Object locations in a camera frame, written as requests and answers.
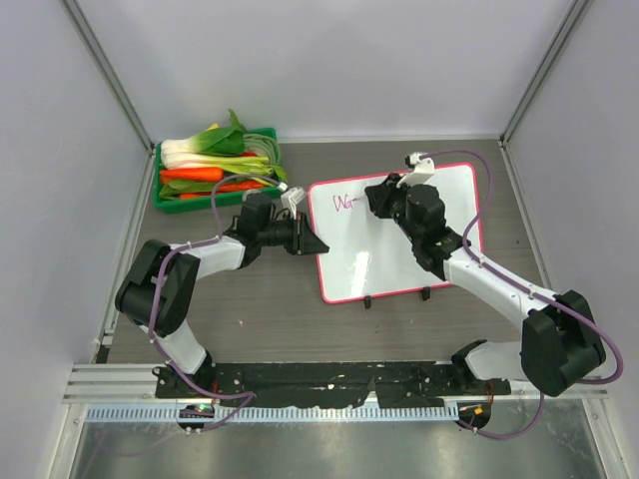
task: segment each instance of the green onion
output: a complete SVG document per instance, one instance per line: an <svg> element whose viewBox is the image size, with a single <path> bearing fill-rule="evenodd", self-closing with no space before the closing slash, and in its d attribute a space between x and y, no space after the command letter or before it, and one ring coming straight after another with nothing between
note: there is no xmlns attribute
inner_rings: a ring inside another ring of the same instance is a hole
<svg viewBox="0 0 639 479"><path fill-rule="evenodd" d="M271 165L282 164L280 145L273 138L255 133L245 133L244 145L250 152L257 153L261 157L269 157Z"/></svg>
<svg viewBox="0 0 639 479"><path fill-rule="evenodd" d="M269 158L267 157L210 157L207 155L198 155L196 153L162 153L162 164L164 168L172 170L173 168L198 168L198 167L217 167L219 165L245 165L245 164L262 164L267 165Z"/></svg>
<svg viewBox="0 0 639 479"><path fill-rule="evenodd" d="M195 153L207 156L236 156L245 150L244 135L235 126L214 128L186 140L165 140L162 154Z"/></svg>

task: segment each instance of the whiteboard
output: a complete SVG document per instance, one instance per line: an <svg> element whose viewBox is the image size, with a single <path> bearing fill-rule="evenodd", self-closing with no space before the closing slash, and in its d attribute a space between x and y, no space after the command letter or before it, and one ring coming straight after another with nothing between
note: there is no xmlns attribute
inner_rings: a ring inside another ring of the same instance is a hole
<svg viewBox="0 0 639 479"><path fill-rule="evenodd" d="M417 264L410 241L394 221L380 220L368 209L363 189L386 176L334 180L309 188L313 229L330 247L328 253L318 254L321 297L328 303L449 285ZM461 235L478 209L473 166L437 167L425 184L437 187L446 205L447 224ZM480 224L468 238L483 250Z"/></svg>

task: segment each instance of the pink whiteboard frame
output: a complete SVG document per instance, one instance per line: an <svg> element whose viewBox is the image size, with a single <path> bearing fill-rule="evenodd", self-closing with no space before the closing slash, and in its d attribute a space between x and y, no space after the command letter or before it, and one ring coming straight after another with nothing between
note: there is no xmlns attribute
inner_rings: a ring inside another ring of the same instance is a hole
<svg viewBox="0 0 639 479"><path fill-rule="evenodd" d="M441 165L438 167L435 167L435 170L443 170L444 168L451 168L451 167L461 167L461 166L466 166L466 167L470 167L470 170L472 171L472 183L475 186L475 209L478 212L479 211L479 190L477 188L477 174L475 171L475 167L468 162L462 162L462 163L451 163L450 165ZM406 171L399 171L396 173L406 173ZM315 220L315 216L313 215L313 202L311 200L311 190L314 187L318 187L319 185L330 185L333 183L342 183L342 182L351 182L353 180L365 180L368 178L376 178L376 177L386 177L388 176L389 173L376 173L374 175L363 175L361 177L351 177L351 178L342 178L339 180L328 180L325 182L317 182L317 183L313 183L310 187L309 187L309 194L308 194L308 198L309 198L309 212L311 214L311 226L313 228L313 231L315 232L316 230L316 220ZM479 232L479 249L483 252L483 230L481 228L481 220L479 220L479 222L477 222L477 229ZM337 301L332 301L326 298L324 292L323 292L323 280L322 280L322 276L321 276L321 264L320 264L320 255L317 254L316 255L316 261L318 262L318 275L319 275L319 289L321 291L321 298L324 300L324 302L327 302L328 304L341 304L343 302L352 302L352 301L360 301L363 300L365 298L365 296L360 296L360 297L350 297L348 299L339 299ZM439 288L439 287L448 287L451 286L451 283L448 281L445 282L441 282L438 284L433 284L432 286L430 286L430 288ZM371 294L370 297L383 297L383 296L391 296L393 294L404 294L407 292L416 292L416 291L421 291L423 289L423 287L415 287L415 288L410 288L410 289L398 289L396 291L388 291L388 292L381 292L379 294Z"/></svg>

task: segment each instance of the metal frame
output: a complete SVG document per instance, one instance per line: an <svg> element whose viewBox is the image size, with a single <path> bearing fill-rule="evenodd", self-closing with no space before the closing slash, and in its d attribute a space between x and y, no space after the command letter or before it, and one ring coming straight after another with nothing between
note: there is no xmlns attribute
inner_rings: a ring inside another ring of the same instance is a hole
<svg viewBox="0 0 639 479"><path fill-rule="evenodd" d="M588 7L590 7L592 2L593 0L574 0L568 9L568 12L559 26L559 30L557 30L557 33L550 42L548 50L546 50L541 63L532 76L530 83L526 87L526 90L519 101L519 105L517 105L517 108L501 136L501 141L504 145L508 145L512 139L512 136L525 117L528 109L532 105L532 102L541 90L541 87L546 81L552 67L557 63L557 60L561 56L568 40L588 11Z"/></svg>
<svg viewBox="0 0 639 479"><path fill-rule="evenodd" d="M147 152L151 153L153 151L153 141L151 140L151 137L149 137L147 129L143 125L142 120L140 120L129 95L122 86L116 71L109 61L109 58L102 49L102 45L100 45L100 42L96 38L96 34L94 33L93 28L91 28L91 24L87 20L82 8L78 5L76 0L60 0L60 3L67 12L71 23L78 32L78 35L87 48L87 51L93 58L96 67L98 67L98 70L100 70L100 73L104 77L107 86L116 99L116 102L118 102L118 105L120 105L122 111L127 117L127 120L136 132L140 142L142 142L142 145Z"/></svg>
<svg viewBox="0 0 639 479"><path fill-rule="evenodd" d="M153 154L153 142L150 139L142 121L140 120L128 94L122 86L113 66L102 49L93 29L86 19L77 0L60 0L65 11L68 13L74 27L84 42L87 50L91 54L98 69L102 73L109 88L114 94L116 101L123 109L127 120L131 123L140 141L147 149L148 153ZM476 140L476 139L499 139L502 156L506 164L509 178L515 190L515 196L522 213L523 221L531 242L535 259L541 271L544 286L549 287L551 277L546 270L543 262L539 244L534 234L530 217L527 212L523 191L520 187L518 175L512 162L512 152L509 148L514 133L516 132L521 121L525 117L527 111L532 105L536 95L541 90L546 78L548 77L552 67L558 61L570 36L577 28L579 22L587 12L592 0L574 0L568 9L556 35L554 36L543 60L528 84L519 105L512 115L505 131L501 136L479 135L479 136L418 136L418 137L392 137L392 138L313 138L313 139L288 139L282 143L328 143L340 141L406 141L406 140ZM109 296L109 306L105 315L104 326L101 332L101 338L98 345L109 345L112 334L115 331L115 324L118 313L113 307L113 297L117 290L117 286L124 276L124 273L131 263L133 253L135 251L135 243L142 223L142 215L146 206L148 192L151 185L150 177L153 171L153 161L150 161L145 169L142 178L139 194L136 199L134 211L131 217L131 223L128 234L123 242L120 262L114 285ZM68 478L73 465L76 450L80 444L80 434L82 427L90 410L90 404L120 404L121 407L167 407L170 404L193 403L193 399L180 400L160 400L155 398L155 387L157 378L152 374L152 369L157 367L154 364L88 364L76 365L71 373L69 384L65 391L62 409L63 426L58 438L58 447L53 457L49 472L50 478ZM530 383L514 382L511 383L513 394L510 396L497 396L496 401L524 399L536 401L538 392ZM627 464L620 452L619 444L614 433L614 429L609 421L606 412L607 392L604 388L593 388L584 386L573 386L560 398L581 398L583 399L584 409L588 415L590 427L592 429L597 448L599 450L604 468L609 477L623 478L630 477L627 470ZM456 400L463 401L481 401L486 400L485 396L461 396L448 397L448 403Z"/></svg>
<svg viewBox="0 0 639 479"><path fill-rule="evenodd" d="M122 246L118 251L118 265L116 268L116 274L114 276L113 284L111 286L111 292L109 293L108 302L105 305L105 315L102 320L102 326L100 333L95 340L95 348L93 351L93 361L96 361L97 355L100 351L100 347L111 347L113 342L113 334L115 334L116 323L118 322L119 312L115 306L116 293L120 284L124 280L127 274L129 266L133 262L135 253L136 242L138 241L138 235L140 234L140 228L142 227L142 218L144 211L147 207L149 200L149 192L153 185L153 171L154 171L154 153L152 152L147 159L144 172L140 178L140 184L138 186L138 194L133 204L133 210L131 212L131 218L127 227L127 233Z"/></svg>
<svg viewBox="0 0 639 479"><path fill-rule="evenodd" d="M235 407L214 405L216 417L185 418L185 405L172 404L93 404L89 407L85 423L212 423L235 411ZM380 409L375 397L369 397L361 407L319 409L309 407L265 408L248 407L234 417L234 424L302 424L320 422L423 422L457 421L457 403L449 401L442 406Z"/></svg>

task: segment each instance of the gray tabletop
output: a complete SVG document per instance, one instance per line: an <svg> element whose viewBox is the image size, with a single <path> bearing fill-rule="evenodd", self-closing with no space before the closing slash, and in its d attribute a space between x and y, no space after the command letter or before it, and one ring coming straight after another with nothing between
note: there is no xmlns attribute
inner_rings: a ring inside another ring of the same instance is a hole
<svg viewBox="0 0 639 479"><path fill-rule="evenodd" d="M540 277L496 141L377 142L283 145L291 185L385 173L403 168L415 151L468 148L483 153L494 177L492 203L483 219L486 254L517 274ZM480 198L487 189L481 163L466 155L437 164L475 165ZM227 226L240 207L221 209ZM165 215L147 206L138 247L146 240L203 240L216 234L211 211ZM216 361L360 361L449 359L471 341L518 339L515 328L459 287L330 305L320 297L314 256L291 257L265 248L251 266L198 281L188 316L199 342ZM126 318L118 321L109 362L157 362L146 335Z"/></svg>

